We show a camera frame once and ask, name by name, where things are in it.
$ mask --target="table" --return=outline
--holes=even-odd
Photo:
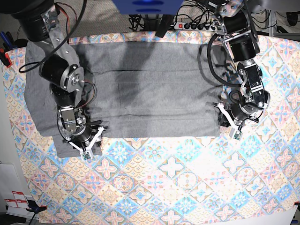
[[[207,44],[211,33],[130,32],[73,38],[71,45],[124,41]],[[300,199],[300,44],[260,36],[255,61],[271,102],[240,142],[219,137],[104,138],[103,155],[58,158],[51,137],[36,130],[24,101],[25,48],[1,65],[23,174],[41,223],[91,225],[204,224],[260,217]]]

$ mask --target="power strip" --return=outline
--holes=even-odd
[[[174,30],[204,30],[204,31],[216,31],[215,25],[207,24],[203,26],[203,24],[190,23],[190,22],[177,22],[174,26]]]

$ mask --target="black power cord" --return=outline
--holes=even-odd
[[[260,29],[268,29],[268,28],[271,28],[271,27],[275,27],[275,26],[277,25],[277,21],[275,22],[274,25],[269,26],[269,27],[261,27],[261,26],[257,25],[254,21],[253,21],[253,23],[254,23],[258,28],[260,28]]]
[[[139,14],[135,14],[135,15],[129,15],[128,18],[131,27],[129,27],[129,29],[131,29],[132,31],[137,31],[138,27],[140,26],[142,29],[144,28],[144,25],[141,24],[141,20],[142,20],[142,16]]]
[[[214,78],[215,78],[216,80],[218,80],[220,83],[222,83],[223,85],[228,86],[228,87],[233,87],[233,88],[240,88],[240,87],[241,87],[241,84],[240,84],[240,83],[239,83],[239,84],[236,84],[236,83],[229,83],[229,82],[223,80],[221,77],[219,77],[219,76],[216,74],[215,70],[214,70],[214,67],[213,67],[213,65],[212,65],[212,60],[211,60],[211,46],[212,46],[212,43],[213,43],[213,42],[217,39],[217,37],[219,37],[219,36],[221,36],[221,35],[219,35],[219,34],[214,34],[214,35],[211,37],[211,39],[210,39],[210,41],[209,41],[209,43],[208,43],[208,45],[207,45],[207,61],[208,61],[208,65],[209,65],[209,67],[210,67],[210,72],[211,72],[211,74],[214,76]]]
[[[63,11],[68,16],[67,12],[64,10],[63,7],[59,6],[57,3],[55,3],[55,6],[58,7],[61,11]],[[68,21],[68,17],[67,17],[67,19],[66,19],[66,34],[68,34],[68,22],[70,23],[70,21]]]
[[[285,17],[284,15],[281,15],[279,12],[277,12],[277,14],[282,16],[285,19],[289,19],[289,18]],[[294,21],[294,22],[300,22],[299,20],[293,20],[293,19],[289,19],[289,20]]]
[[[16,40],[19,39],[19,33],[20,33],[20,30],[21,30],[21,26],[19,27],[19,29],[18,29],[18,31],[17,31],[17,39],[16,39]]]
[[[264,21],[259,21],[259,20],[257,20],[257,19],[254,18],[254,17],[252,17],[252,19],[256,20],[256,21],[259,22],[259,23],[265,23],[265,22],[269,19],[270,15],[271,15],[271,11],[269,11],[269,14],[268,14],[267,18],[266,18]]]
[[[205,8],[204,8],[203,6],[201,6],[196,0],[186,0],[186,1],[187,1],[187,2],[196,3],[196,4],[189,4],[189,5],[183,5],[183,6],[180,6],[180,8],[178,9],[177,14],[176,14],[176,16],[175,16],[175,22],[174,22],[174,25],[173,25],[173,27],[172,27],[173,29],[174,29],[175,25],[177,24],[178,16],[180,16],[180,15],[184,15],[184,16],[186,16],[187,18],[189,18],[189,19],[191,20],[190,25],[193,24],[193,23],[195,23],[195,22],[198,20],[198,18],[200,18],[200,19],[199,19],[199,22],[197,23],[197,25],[199,25],[199,23],[201,22],[202,17],[203,17],[204,15],[207,16],[207,14],[208,14],[208,17],[207,17],[207,20],[206,20],[205,24],[207,23],[207,21],[208,21],[208,19],[209,19],[209,16],[210,16],[209,13],[211,12],[210,10],[205,9]],[[199,10],[202,11],[202,14],[199,15],[199,16],[197,16],[195,19],[192,19],[192,18],[191,18],[189,15],[187,15],[187,14],[179,14],[179,11],[180,11],[181,8],[183,8],[183,7],[198,8]]]
[[[234,94],[238,94],[239,95],[239,100],[236,100],[234,97],[233,97],[233,95]],[[242,94],[241,94],[241,92],[239,91],[239,90],[233,90],[233,91],[231,91],[230,93],[229,93],[229,99],[233,102],[233,103],[235,103],[235,104],[241,104],[241,105],[243,105],[242,103]]]
[[[36,216],[36,213],[33,214],[33,217],[31,218],[30,222],[28,225],[31,225],[32,221],[33,221],[33,218]]]
[[[70,6],[69,4],[63,3],[63,2],[55,2],[55,4],[60,4],[60,5],[64,5],[64,6],[69,7],[73,11],[73,13],[75,15],[75,20],[77,21],[77,13],[76,13],[75,9],[72,6]]]
[[[85,8],[86,8],[86,4],[87,4],[87,0],[83,0],[82,9],[81,9],[81,12],[80,12],[80,14],[79,14],[79,16],[78,16],[78,20],[77,20],[77,22],[75,23],[74,27],[71,29],[70,33],[67,34],[67,36],[65,37],[65,39],[63,39],[63,40],[61,41],[61,43],[60,43],[55,49],[53,49],[47,56],[45,56],[40,62],[26,63],[26,64],[24,64],[23,66],[21,66],[21,67],[19,68],[19,72],[20,72],[20,73],[27,73],[27,72],[29,72],[29,71],[31,71],[31,70],[33,70],[33,69],[39,67],[43,62],[47,61],[52,55],[54,55],[54,53],[55,53],[60,47],[62,47],[62,45],[63,45],[63,44],[70,38],[70,36],[74,33],[74,31],[76,30],[78,24],[80,23],[80,21],[81,21],[81,19],[82,19],[82,17],[83,17]],[[33,64],[35,64],[35,66],[30,67],[30,68],[28,68],[28,69],[26,69],[26,70],[22,70],[24,67],[29,66],[29,65],[33,65]]]

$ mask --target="blue object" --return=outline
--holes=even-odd
[[[8,39],[8,37],[6,36],[6,34],[3,31],[1,31],[0,36],[3,39],[4,43],[8,46],[8,49],[12,50],[13,49],[13,45],[10,43],[10,40]]]
[[[176,15],[183,0],[112,0],[121,14]]]

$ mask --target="black cable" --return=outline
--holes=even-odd
[[[94,90],[94,96],[93,96],[93,98],[91,99],[91,101],[89,102],[89,103],[91,103],[91,102],[94,101],[94,99],[97,97],[97,87],[96,87],[96,85],[95,85],[94,83],[92,83],[92,82],[87,82],[87,81],[85,81],[84,83],[88,83],[89,85],[91,85],[92,88],[93,88],[93,90]]]
[[[17,39],[16,39],[16,40],[19,39],[19,33],[20,33],[20,30],[21,30],[21,26],[19,27],[19,29],[18,29],[18,31],[17,31]]]
[[[242,130],[242,128],[243,128],[244,123],[245,123],[246,120],[247,120],[247,118],[244,119],[244,120],[242,121],[242,123],[239,125],[238,131],[241,131],[241,130]]]
[[[203,16],[206,15],[206,12],[207,12],[207,11],[202,12],[202,14],[199,15],[199,16],[197,16],[195,19],[193,19],[191,23],[196,23],[196,21],[197,21],[198,19],[199,19],[198,23],[201,22]]]
[[[209,11],[207,11],[207,12],[208,12],[208,14],[205,13],[206,20],[205,20],[205,22],[203,23],[203,25],[208,24],[208,20],[210,19],[210,13],[209,13]]]
[[[67,36],[65,37],[65,39],[63,39],[61,41],[61,43],[54,49],[52,50],[52,52],[50,52],[47,56],[45,56],[45,58],[43,58],[40,62],[38,62],[35,66],[33,67],[30,67],[29,69],[26,69],[26,70],[21,70],[22,68],[30,65],[29,63],[27,64],[24,64],[23,66],[21,66],[19,68],[19,72],[20,73],[26,73],[26,72],[29,72],[37,67],[39,67],[43,62],[47,61],[60,47],[62,47],[62,45],[70,38],[70,36],[74,33],[74,31],[76,30],[78,24],[80,23],[82,17],[83,17],[83,14],[84,14],[84,11],[85,11],[85,8],[86,8],[86,4],[87,4],[87,0],[83,0],[83,4],[82,4],[82,9],[81,9],[81,12],[79,14],[79,17],[78,17],[78,20],[77,22],[75,23],[74,27],[71,29],[70,33],[67,34]]]
[[[278,15],[282,16],[283,18],[288,19],[288,20],[290,20],[290,21],[293,21],[293,22],[300,22],[299,20],[292,20],[292,19],[289,19],[289,18],[285,17],[284,15],[281,15],[279,12],[276,12],[276,13],[277,13]]]
[[[142,19],[141,15],[129,15],[129,22],[131,24],[131,29],[132,31],[137,31],[138,27],[140,26],[141,28],[144,28],[144,24],[141,24],[140,21]]]
[[[270,15],[271,15],[271,11],[269,11],[268,17],[267,17],[264,21],[259,21],[259,20],[257,20],[257,19],[254,18],[254,17],[252,17],[252,19],[255,19],[255,20],[258,21],[259,23],[265,23],[265,22],[269,19]]]
[[[234,97],[233,97],[233,95],[234,94],[238,94],[239,95],[239,100],[236,100]],[[233,103],[235,103],[235,104],[241,104],[242,105],[242,94],[241,94],[241,92],[239,91],[239,90],[233,90],[233,91],[231,91],[230,93],[229,93],[229,99],[233,102]]]
[[[30,222],[29,222],[29,224],[28,224],[28,225],[30,225],[30,224],[32,223],[32,221],[33,221],[33,218],[35,217],[35,215],[36,215],[36,213],[34,213],[34,214],[33,214],[33,217],[31,218],[31,220],[30,220]]]
[[[63,11],[63,12],[67,15],[67,21],[66,21],[66,34],[68,34],[68,18],[69,18],[69,23],[71,23],[71,22],[70,22],[70,17],[69,17],[69,15],[67,14],[67,12],[64,10],[63,7],[57,5],[57,3],[55,3],[55,5],[56,5],[61,11]]]
[[[269,26],[269,27],[260,27],[260,26],[258,26],[254,21],[253,21],[253,23],[254,23],[258,28],[260,28],[260,29],[268,29],[268,28],[271,28],[271,27],[275,27],[275,26],[277,25],[277,21],[275,22],[274,25]]]
[[[60,5],[64,5],[64,6],[69,7],[69,8],[74,12],[75,19],[76,19],[76,21],[77,21],[77,13],[76,13],[75,9],[73,9],[72,6],[70,6],[70,5],[66,4],[66,3],[62,3],[62,2],[56,2],[55,4],[60,4]]]
[[[221,77],[219,77],[219,76],[216,74],[215,70],[214,70],[214,67],[213,67],[213,65],[212,65],[212,60],[211,60],[211,46],[212,46],[212,43],[214,42],[214,40],[216,40],[218,36],[220,36],[220,35],[219,35],[219,34],[214,34],[214,35],[211,37],[211,39],[210,39],[210,41],[209,41],[209,43],[208,43],[208,45],[207,45],[207,61],[208,61],[208,65],[209,65],[209,67],[210,67],[210,72],[212,73],[212,75],[214,76],[214,78],[215,78],[216,80],[218,80],[220,83],[222,83],[223,85],[226,85],[226,86],[228,86],[228,87],[233,87],[233,88],[239,88],[239,87],[241,87],[241,84],[240,84],[240,83],[239,83],[239,84],[236,84],[236,83],[229,83],[229,82],[223,80]]]
[[[259,119],[262,115],[263,115],[263,111],[262,111],[262,113],[259,115],[259,117],[257,117],[257,119]]]
[[[179,14],[179,11],[180,11],[181,8],[183,8],[183,7],[196,7],[196,8],[198,8],[198,9],[202,10],[202,12],[205,11],[204,7],[202,7],[202,6],[198,5],[198,4],[190,4],[190,5],[183,5],[183,6],[180,6],[179,9],[178,9],[178,11],[177,11],[177,14],[176,14],[176,16],[175,16],[175,23],[174,23],[174,25],[173,25],[173,28],[174,28],[175,25],[177,24],[178,16],[180,16],[180,15],[185,15],[185,16],[187,16],[191,21],[193,20],[193,19],[192,19],[189,15],[187,15],[187,14]]]

